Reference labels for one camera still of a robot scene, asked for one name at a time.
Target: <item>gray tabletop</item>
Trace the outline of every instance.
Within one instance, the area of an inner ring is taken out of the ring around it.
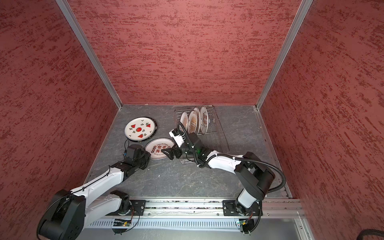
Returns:
[[[92,166],[89,180],[97,177],[112,165],[122,160],[127,123],[138,117],[153,118],[158,125],[155,135],[141,143],[161,137],[169,138],[175,128],[175,105],[124,105],[119,112],[106,143]],[[255,153],[261,160],[273,163],[268,156],[264,138],[252,106],[215,106],[227,139],[230,154]],[[272,186],[278,185],[277,179]],[[221,169],[200,169],[195,164],[181,164],[178,159],[151,159],[147,169],[138,170],[129,179],[112,190],[127,192],[132,197],[217,197],[235,198],[243,189],[235,174]],[[281,192],[268,194],[280,198]]]

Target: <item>red textured wall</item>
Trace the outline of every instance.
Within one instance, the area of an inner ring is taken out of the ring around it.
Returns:
[[[83,183],[117,107],[54,0],[0,3],[0,239],[36,239]]]
[[[125,104],[255,104],[301,0],[68,0]]]
[[[315,0],[262,106],[317,240],[384,230],[383,11]]]

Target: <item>clear plastic tray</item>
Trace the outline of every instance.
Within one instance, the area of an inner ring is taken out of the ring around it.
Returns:
[[[202,133],[198,134],[200,140],[202,141],[205,147],[209,147],[213,150],[217,150],[222,153],[229,153],[229,146],[227,143],[227,139],[225,138],[215,107],[212,105],[204,105],[204,106],[207,109],[207,112],[210,118],[210,123],[212,124],[212,126],[210,129],[208,129],[208,132],[206,134],[202,134]],[[200,109],[201,105],[175,109],[174,111],[175,126],[180,121],[180,117],[183,112],[186,112],[189,116],[189,113],[193,111],[195,107],[198,107]],[[183,164],[192,163],[192,161],[187,160],[185,155],[180,157],[180,162]]]

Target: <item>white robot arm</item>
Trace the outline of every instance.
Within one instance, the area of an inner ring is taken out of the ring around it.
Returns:
[[[85,226],[111,212],[132,213],[134,209],[128,194],[116,190],[101,197],[138,169],[148,166],[150,153],[142,146],[128,146],[124,154],[123,161],[113,164],[99,177],[70,191],[58,191],[38,224],[37,238],[42,235],[51,240],[74,240]]]
[[[240,215],[249,215],[250,207],[255,201],[260,203],[268,192],[277,191],[285,185],[285,176],[280,169],[261,161],[251,152],[232,156],[204,147],[197,135],[188,134],[180,122],[175,129],[169,132],[169,135],[175,140],[176,145],[163,149],[162,152],[171,160],[174,157],[180,158],[182,154],[189,154],[193,156],[196,165],[200,168],[216,168],[236,174],[244,186],[236,200],[236,210]],[[272,189],[269,187],[275,174],[271,169],[278,172],[282,178],[282,183]]]

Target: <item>white ceramic plate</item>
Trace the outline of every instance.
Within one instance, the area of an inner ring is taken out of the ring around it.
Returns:
[[[197,125],[196,125],[197,127],[196,127],[196,130],[195,130],[195,133],[199,134],[199,130],[200,130],[200,110],[199,110],[198,107],[195,107],[193,109],[193,111],[195,111],[196,115],[197,115]]]
[[[188,126],[188,114],[187,112],[183,112],[180,117],[180,122],[184,125],[185,129]]]
[[[206,134],[208,130],[208,113],[207,109],[202,106],[200,108],[200,132]]]
[[[135,118],[125,126],[125,136],[133,142],[150,138],[157,130],[156,122],[151,118]]]
[[[161,152],[162,149],[173,147],[175,143],[168,138],[158,138],[153,141],[150,141],[145,150],[151,154],[152,159],[163,159],[167,156]]]
[[[189,117],[188,117],[188,127],[187,127],[187,132],[188,133],[193,133],[195,132],[196,128],[199,127],[197,125],[199,121],[197,120],[197,114],[194,110],[192,110],[190,113],[189,113]]]

